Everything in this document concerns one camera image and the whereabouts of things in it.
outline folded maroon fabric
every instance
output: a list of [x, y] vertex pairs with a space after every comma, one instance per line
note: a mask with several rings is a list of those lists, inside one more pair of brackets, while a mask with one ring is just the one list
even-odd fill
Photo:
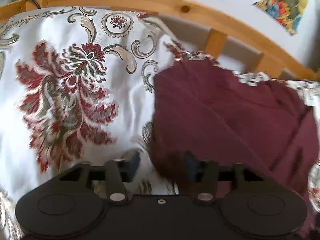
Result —
[[319, 149], [313, 110], [278, 81], [250, 87], [210, 60], [176, 61], [155, 76], [153, 134], [155, 168], [181, 185], [188, 150], [219, 165], [244, 163], [308, 202]]

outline red leaf pattern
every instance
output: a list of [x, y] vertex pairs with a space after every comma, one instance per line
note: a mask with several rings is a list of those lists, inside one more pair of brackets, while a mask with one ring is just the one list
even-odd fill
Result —
[[97, 145], [116, 142], [100, 130], [118, 115], [118, 104], [106, 102], [111, 92], [97, 85], [107, 70], [101, 46], [87, 43], [81, 49], [73, 44], [61, 57], [43, 41], [32, 53], [32, 67], [16, 64], [17, 79], [27, 90], [19, 109], [31, 130], [30, 148], [41, 172], [81, 158], [88, 140]]

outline wooden headboard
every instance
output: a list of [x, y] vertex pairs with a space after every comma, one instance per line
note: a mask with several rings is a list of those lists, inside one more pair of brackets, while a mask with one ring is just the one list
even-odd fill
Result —
[[[317, 74], [305, 68], [276, 43], [257, 30], [233, 17], [191, 0], [36, 0], [41, 8], [54, 6], [111, 6], [113, 10], [136, 10], [162, 13], [210, 27], [205, 52], [218, 57], [227, 36], [232, 36], [261, 51], [260, 60], [252, 72], [266, 72], [278, 78], [289, 70], [298, 79], [316, 80]], [[0, 7], [0, 22], [20, 12], [35, 10], [29, 0], [19, 0]]]

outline colorful poster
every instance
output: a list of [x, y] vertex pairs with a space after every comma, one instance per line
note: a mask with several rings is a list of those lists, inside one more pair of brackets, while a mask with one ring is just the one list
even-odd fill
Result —
[[290, 34], [296, 34], [308, 0], [261, 0], [253, 5], [282, 24]]

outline wood knot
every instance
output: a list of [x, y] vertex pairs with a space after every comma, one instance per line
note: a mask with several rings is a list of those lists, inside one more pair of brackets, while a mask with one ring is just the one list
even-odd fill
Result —
[[181, 11], [187, 13], [190, 11], [190, 7], [188, 5], [181, 6]]

